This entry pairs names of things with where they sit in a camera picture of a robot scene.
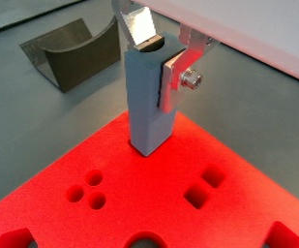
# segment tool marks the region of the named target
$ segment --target bolt head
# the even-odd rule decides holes
[[[202,74],[199,74],[194,69],[187,68],[182,73],[182,85],[191,90],[195,90],[202,84],[202,78]]]

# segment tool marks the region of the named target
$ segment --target metal bracket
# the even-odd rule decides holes
[[[181,24],[179,41],[189,45],[183,53],[171,58],[163,66],[163,77],[161,86],[159,108],[169,113],[185,98],[185,87],[197,89],[202,82],[202,75],[190,68],[201,58],[207,48],[212,48],[218,42]]]
[[[66,93],[121,60],[117,19],[95,37],[78,19],[21,47],[37,70]]]
[[[111,4],[129,41],[129,49],[137,49],[141,43],[155,36],[150,8],[137,3],[131,4],[130,0],[113,0]]]

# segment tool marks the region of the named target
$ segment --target red foam tray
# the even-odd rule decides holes
[[[181,113],[143,157],[123,113],[0,201],[0,248],[299,248],[299,200]]]

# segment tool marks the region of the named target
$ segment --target gray u-shaped block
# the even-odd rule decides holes
[[[126,52],[126,87],[131,143],[145,156],[173,134],[177,110],[163,113],[158,107],[162,66],[185,49],[177,37],[163,33],[165,46],[153,52]]]

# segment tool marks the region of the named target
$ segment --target screw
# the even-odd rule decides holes
[[[181,76],[182,85],[195,90],[201,86],[202,78],[202,74],[199,74],[193,68],[187,68]]]
[[[208,37],[207,38],[207,41],[206,41],[206,44],[210,46],[210,44],[214,42],[214,38],[212,37]]]

